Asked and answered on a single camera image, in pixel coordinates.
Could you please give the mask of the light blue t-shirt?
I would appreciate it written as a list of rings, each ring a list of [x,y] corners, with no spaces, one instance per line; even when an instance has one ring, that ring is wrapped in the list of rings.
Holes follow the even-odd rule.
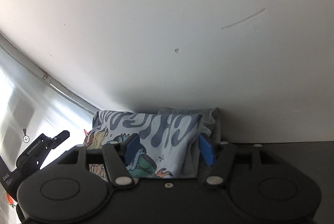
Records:
[[[99,111],[84,144],[100,149],[107,143],[125,143],[137,134],[140,145],[126,165],[134,178],[195,178],[203,132],[202,114],[151,115],[119,111]]]

